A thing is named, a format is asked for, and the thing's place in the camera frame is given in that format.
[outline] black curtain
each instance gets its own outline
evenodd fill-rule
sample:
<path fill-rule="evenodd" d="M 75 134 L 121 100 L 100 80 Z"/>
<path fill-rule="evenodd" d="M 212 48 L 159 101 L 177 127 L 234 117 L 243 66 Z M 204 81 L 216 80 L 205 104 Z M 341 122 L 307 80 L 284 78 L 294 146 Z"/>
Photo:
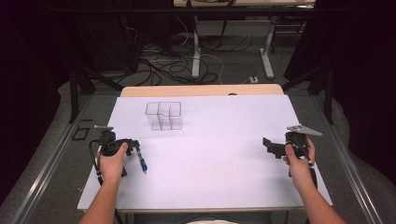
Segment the black curtain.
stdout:
<path fill-rule="evenodd" d="M 396 4 L 318 0 L 316 7 L 350 11 L 310 18 L 285 77 L 294 80 L 315 66 L 333 66 L 334 98 L 350 124 L 350 150 L 396 184 Z"/>
<path fill-rule="evenodd" d="M 57 89 L 68 80 L 44 18 L 37 1 L 0 3 L 0 203 L 34 155 L 59 106 Z"/>

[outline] floor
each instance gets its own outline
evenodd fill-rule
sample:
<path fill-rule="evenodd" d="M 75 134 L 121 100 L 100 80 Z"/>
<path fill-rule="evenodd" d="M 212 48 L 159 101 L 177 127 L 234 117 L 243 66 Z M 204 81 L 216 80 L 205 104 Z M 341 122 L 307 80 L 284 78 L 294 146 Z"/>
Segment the floor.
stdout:
<path fill-rule="evenodd" d="M 207 84 L 254 85 L 249 84 L 249 78 L 255 76 L 258 78 L 259 83 L 284 84 L 287 82 L 287 80 L 283 78 L 283 73 L 287 68 L 290 57 L 294 51 L 294 47 L 298 43 L 298 40 L 299 35 L 295 34 L 279 35 L 276 37 L 275 52 L 270 55 L 270 60 L 276 77 L 274 79 L 267 79 L 265 77 L 261 59 L 259 57 L 259 52 L 257 50 L 258 46 L 261 46 L 263 43 L 262 39 L 253 38 L 250 42 L 249 38 L 245 39 L 243 36 L 224 37 L 224 39 L 222 39 L 223 45 L 221 46 L 221 49 L 223 50 L 218 51 L 213 50 L 210 47 L 216 46 L 216 44 L 219 43 L 218 39 L 210 37 L 204 38 L 203 45 L 206 46 L 206 50 L 204 51 L 205 56 L 203 56 L 202 59 L 204 61 L 201 67 L 202 71 L 204 71 L 201 76 L 204 77 L 202 82 L 207 82 Z M 189 77 L 189 69 L 191 67 L 191 58 L 189 57 L 189 55 L 191 55 L 191 41 L 182 37 L 178 39 L 178 44 L 175 44 L 175 51 L 177 50 L 180 55 L 184 55 L 182 57 L 157 54 L 160 50 L 161 49 L 159 49 L 157 46 L 147 44 L 144 48 L 144 51 L 142 52 L 143 58 L 150 59 L 152 63 L 156 64 L 155 66 L 157 69 L 157 74 L 160 74 L 161 70 L 160 75 L 147 72 L 149 67 L 142 64 L 139 66 L 138 73 L 130 74 L 129 76 L 125 76 L 123 73 L 114 72 L 105 73 L 105 76 L 118 81 L 123 86 L 134 86 L 142 82 L 143 85 L 187 85 L 187 81 L 191 81 Z M 168 74 L 166 71 L 172 71 L 173 74 Z M 112 90 L 107 85 L 99 81 L 94 80 L 93 83 L 97 89 L 94 96 L 86 97 L 82 94 L 79 96 L 81 110 L 84 111 L 84 109 L 88 108 L 90 111 L 85 111 L 84 115 L 82 116 L 99 113 L 98 111 L 101 113 L 103 112 L 104 114 L 111 114 L 112 107 L 108 104 L 112 104 L 111 102 L 114 101 L 114 98 L 117 97 L 119 92 Z M 306 87 L 308 84 L 309 83 L 302 83 L 298 86 L 295 86 L 294 88 L 288 90 L 288 95 L 309 97 L 306 93 Z M 24 223 L 51 223 L 54 221 L 53 219 L 48 219 L 48 221 L 45 221 L 43 216 L 45 217 L 49 215 L 44 215 L 37 212 L 40 209 L 56 207 L 56 203 L 59 203 L 54 202 L 54 204 L 45 204 L 44 206 L 43 204 L 40 204 L 39 201 L 42 196 L 43 199 L 41 202 L 49 200 L 50 197 L 55 197 L 53 195 L 48 195 L 46 192 L 49 192 L 50 188 L 55 185 L 54 182 L 50 181 L 52 178 L 56 178 L 55 176 L 57 176 L 57 171 L 61 170 L 59 167 L 64 166 L 62 161 L 64 161 L 65 158 L 69 156 L 67 152 L 56 152 L 53 149 L 61 147 L 68 148 L 73 146 L 74 143 L 70 141 L 70 137 L 73 135 L 76 125 L 81 125 L 81 122 L 72 125 L 68 124 L 71 114 L 70 99 L 68 97 L 68 84 L 64 84 L 59 89 L 59 92 L 62 94 L 62 101 L 58 113 L 56 114 L 56 118 L 49 127 L 48 133 L 44 137 L 41 145 L 37 149 L 36 154 L 28 164 L 20 180 L 8 195 L 6 201 L 2 204 L 0 208 L 1 223 L 20 223 L 21 220 Z M 104 103 L 106 102 L 106 105 L 108 105 L 106 108 L 102 108 L 100 106 L 102 101 Z M 335 122 L 334 131 L 338 133 L 337 136 L 340 138 L 340 142 L 346 145 L 348 141 L 348 124 L 347 120 L 342 114 L 342 108 L 336 102 L 334 102 L 333 106 L 333 118 Z M 49 168 L 47 169 L 49 171 L 44 171 L 43 168 L 45 167 Z M 59 184 L 64 185 L 67 183 L 67 178 L 68 177 L 63 177 L 63 182 L 60 180 Z M 42 186 L 41 189 L 35 188 L 35 186 L 40 186 L 40 184 Z M 277 222 L 274 223 L 280 223 L 280 221 L 284 218 L 283 216 L 283 213 L 274 213 L 273 221 L 277 220 Z M 293 217 L 290 218 L 290 223 L 300 222 L 303 217 L 304 211 L 300 211 L 295 216 L 295 219 L 293 219 Z M 76 217 L 70 217 L 69 221 L 75 220 L 75 218 Z"/>

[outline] person's left hand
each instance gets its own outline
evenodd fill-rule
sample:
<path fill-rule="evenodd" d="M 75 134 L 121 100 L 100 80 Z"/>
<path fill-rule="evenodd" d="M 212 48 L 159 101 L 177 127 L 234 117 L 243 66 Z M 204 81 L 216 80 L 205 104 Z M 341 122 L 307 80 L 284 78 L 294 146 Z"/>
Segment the person's left hand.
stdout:
<path fill-rule="evenodd" d="M 114 156 L 98 156 L 98 160 L 100 160 L 100 171 L 104 182 L 120 182 L 123 168 L 123 157 L 127 149 L 128 144 L 122 143 L 119 151 Z"/>

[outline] clear plastic box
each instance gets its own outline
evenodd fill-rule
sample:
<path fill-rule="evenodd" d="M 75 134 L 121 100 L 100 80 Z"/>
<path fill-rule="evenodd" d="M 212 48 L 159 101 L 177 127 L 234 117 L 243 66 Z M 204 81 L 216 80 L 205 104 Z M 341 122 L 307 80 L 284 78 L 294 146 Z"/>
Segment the clear plastic box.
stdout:
<path fill-rule="evenodd" d="M 150 102 L 146 116 L 153 131 L 181 130 L 181 102 Z"/>

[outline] table leg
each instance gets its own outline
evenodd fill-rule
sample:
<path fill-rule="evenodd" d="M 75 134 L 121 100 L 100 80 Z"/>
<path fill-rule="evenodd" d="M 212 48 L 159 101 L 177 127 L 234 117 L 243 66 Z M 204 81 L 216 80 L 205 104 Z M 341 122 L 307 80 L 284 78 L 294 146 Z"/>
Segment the table leg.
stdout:
<path fill-rule="evenodd" d="M 262 56 L 262 64 L 264 65 L 265 75 L 267 78 L 274 78 L 274 72 L 271 67 L 270 59 L 268 58 L 268 52 L 271 48 L 271 41 L 274 36 L 274 30 L 276 26 L 276 17 L 271 17 L 270 27 L 268 28 L 267 37 L 265 40 L 264 49 L 260 49 L 260 55 Z"/>
<path fill-rule="evenodd" d="M 192 57 L 192 74 L 194 78 L 199 77 L 199 64 L 201 61 L 201 49 L 199 48 L 198 36 L 198 18 L 194 17 L 195 30 L 194 30 L 194 56 Z"/>

